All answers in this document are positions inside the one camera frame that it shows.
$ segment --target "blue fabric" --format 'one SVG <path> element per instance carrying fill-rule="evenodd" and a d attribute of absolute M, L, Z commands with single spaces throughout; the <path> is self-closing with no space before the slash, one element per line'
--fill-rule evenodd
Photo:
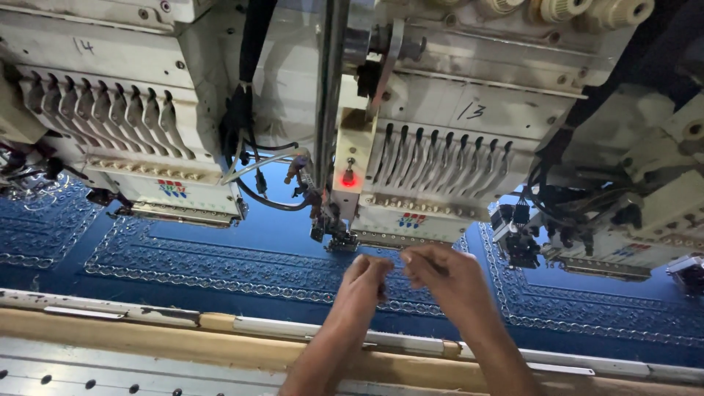
<path fill-rule="evenodd" d="M 265 167 L 270 198 L 280 202 L 291 201 L 290 186 L 278 187 L 285 171 Z M 329 254 L 312 241 L 308 211 L 250 199 L 247 220 L 220 230 L 114 221 L 77 184 L 56 194 L 38 211 L 0 201 L 0 287 L 321 324 L 356 255 Z M 683 296 L 663 268 L 644 283 L 545 266 L 511 271 L 484 224 L 471 226 L 455 248 L 477 255 L 520 347 L 704 368 L 702 300 Z M 410 290 L 396 252 L 362 252 L 396 265 L 374 330 L 459 339 L 428 292 Z"/>

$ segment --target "handwritten number 13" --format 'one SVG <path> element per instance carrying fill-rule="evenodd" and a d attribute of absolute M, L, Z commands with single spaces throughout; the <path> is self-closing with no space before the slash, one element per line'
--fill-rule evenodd
<path fill-rule="evenodd" d="M 470 105 L 467 106 L 465 108 L 465 110 L 462 111 L 462 113 L 457 117 L 457 119 L 459 120 L 460 118 L 462 118 L 462 116 L 464 116 L 465 113 L 467 113 L 467 110 L 469 110 L 473 104 L 474 104 L 474 102 L 470 103 Z M 478 104 L 477 107 L 478 107 L 478 109 L 475 110 L 471 116 L 467 117 L 468 120 L 471 120 L 472 118 L 476 118 L 476 117 L 481 117 L 484 115 L 484 109 L 486 109 L 486 106 L 482 106 L 481 104 Z"/>

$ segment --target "embroidery machine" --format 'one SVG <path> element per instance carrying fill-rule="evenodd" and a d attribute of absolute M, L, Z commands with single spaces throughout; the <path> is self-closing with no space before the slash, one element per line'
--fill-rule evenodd
<path fill-rule="evenodd" d="M 682 3 L 0 0 L 0 186 L 36 199 L 68 175 L 112 216 L 221 228 L 251 200 L 305 209 L 328 249 L 490 222 L 512 266 L 671 262 L 698 294 L 702 43 L 662 71 L 680 92 L 624 77 Z M 266 197 L 282 182 L 300 204 Z"/>

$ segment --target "hand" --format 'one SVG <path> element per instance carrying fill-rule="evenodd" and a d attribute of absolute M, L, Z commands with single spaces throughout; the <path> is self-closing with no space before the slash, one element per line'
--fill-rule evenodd
<path fill-rule="evenodd" d="M 379 303 L 386 301 L 384 279 L 394 264 L 388 259 L 361 254 L 347 269 L 328 319 L 355 332 L 367 332 Z"/>
<path fill-rule="evenodd" d="M 463 338 L 481 337 L 496 326 L 503 329 L 474 255 L 441 245 L 423 245 L 403 250 L 401 258 L 411 287 L 427 286 Z"/>

